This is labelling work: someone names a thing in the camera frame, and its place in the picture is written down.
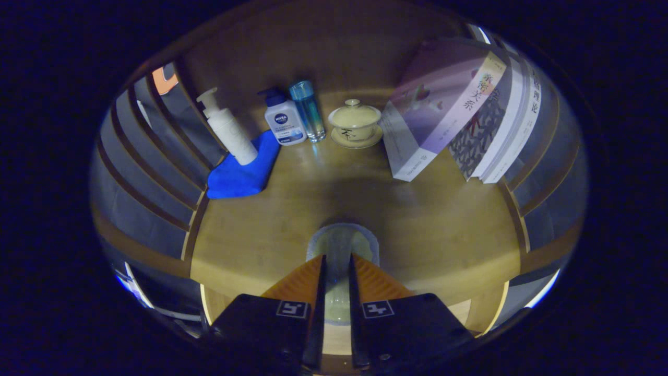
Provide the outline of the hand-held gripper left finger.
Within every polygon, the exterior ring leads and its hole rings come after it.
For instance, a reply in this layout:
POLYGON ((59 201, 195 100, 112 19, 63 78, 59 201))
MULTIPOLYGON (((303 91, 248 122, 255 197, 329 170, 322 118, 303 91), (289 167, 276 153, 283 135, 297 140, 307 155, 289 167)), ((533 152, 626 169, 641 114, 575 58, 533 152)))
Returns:
POLYGON ((242 293, 215 319, 208 342, 242 369, 312 373, 324 345, 327 258, 318 255, 260 296, 242 293))

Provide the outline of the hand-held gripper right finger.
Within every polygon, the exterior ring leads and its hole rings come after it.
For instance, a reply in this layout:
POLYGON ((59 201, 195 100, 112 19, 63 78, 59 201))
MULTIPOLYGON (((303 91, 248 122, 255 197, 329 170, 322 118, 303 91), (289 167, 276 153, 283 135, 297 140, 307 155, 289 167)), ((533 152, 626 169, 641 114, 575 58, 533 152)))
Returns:
POLYGON ((414 293, 369 260, 349 260, 352 360, 361 369, 434 369, 475 338, 434 293, 414 293))

